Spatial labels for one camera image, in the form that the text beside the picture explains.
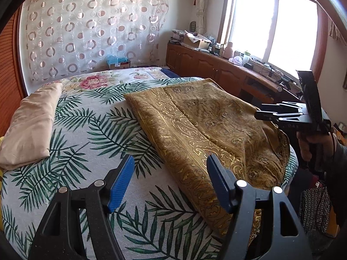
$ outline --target window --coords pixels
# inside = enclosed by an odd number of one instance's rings
[[[229,23],[233,49],[298,79],[314,59],[318,15],[313,0],[234,0]]]

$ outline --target person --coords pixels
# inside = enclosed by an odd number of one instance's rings
[[[345,245],[347,243],[347,147],[341,145],[331,135],[305,136],[298,132],[300,152],[303,160],[310,161],[312,154],[309,144],[322,144],[322,167],[326,173],[325,183],[336,214],[336,224],[340,226],[340,232],[330,244],[320,260],[347,259]]]

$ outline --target window frame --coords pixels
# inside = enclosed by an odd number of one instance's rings
[[[311,70],[313,71],[316,82],[318,82],[319,76],[322,71],[323,62],[324,62],[324,58],[326,54],[326,48],[327,48],[327,35],[328,35],[327,14],[320,7],[320,5],[317,3],[316,0],[311,0],[311,1],[317,4],[317,15],[318,15],[316,45],[315,45],[314,55],[311,62]],[[235,27],[236,4],[237,4],[237,0],[224,0],[222,19],[221,19],[218,38],[217,38],[217,42],[220,42],[221,44],[225,44],[228,41],[231,41],[232,34]],[[289,72],[286,72],[282,70],[281,68],[268,62],[273,40],[275,37],[275,30],[276,30],[276,24],[277,24],[277,18],[278,18],[278,7],[279,7],[279,0],[275,0],[274,15],[271,22],[268,44],[264,53],[264,57],[262,59],[254,55],[251,55],[251,57],[262,63],[268,63],[274,69],[281,71],[286,76],[292,78],[294,81],[295,80],[297,81],[298,79],[294,77],[292,74],[290,74]]]

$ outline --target dark sleeve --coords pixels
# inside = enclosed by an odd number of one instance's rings
[[[335,142],[335,155],[324,162],[324,170],[336,223],[342,227],[347,218],[347,147]]]

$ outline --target wooden countertop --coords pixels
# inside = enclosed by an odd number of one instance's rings
[[[223,57],[220,57],[220,56],[215,56],[215,55],[212,55],[212,54],[202,53],[202,52],[199,52],[199,51],[196,51],[196,50],[191,50],[191,49],[186,48],[184,46],[180,46],[180,47],[182,47],[183,49],[186,49],[186,50],[193,51],[193,52],[195,52],[197,54],[202,54],[202,55],[204,55],[204,57],[206,57],[208,59],[222,61],[225,64],[232,66],[234,69],[240,70],[240,72],[246,73],[248,77],[258,81],[259,83],[263,84],[264,86],[266,86],[270,90],[272,90],[274,92],[278,92],[277,91],[278,84],[276,84],[276,83],[272,82],[271,80],[267,79],[266,77],[260,75],[258,72],[255,72],[255,71],[253,71],[253,70],[251,70],[249,68],[242,67],[240,65],[235,65],[235,64],[229,62],[229,60],[227,60],[227,59],[225,59]]]

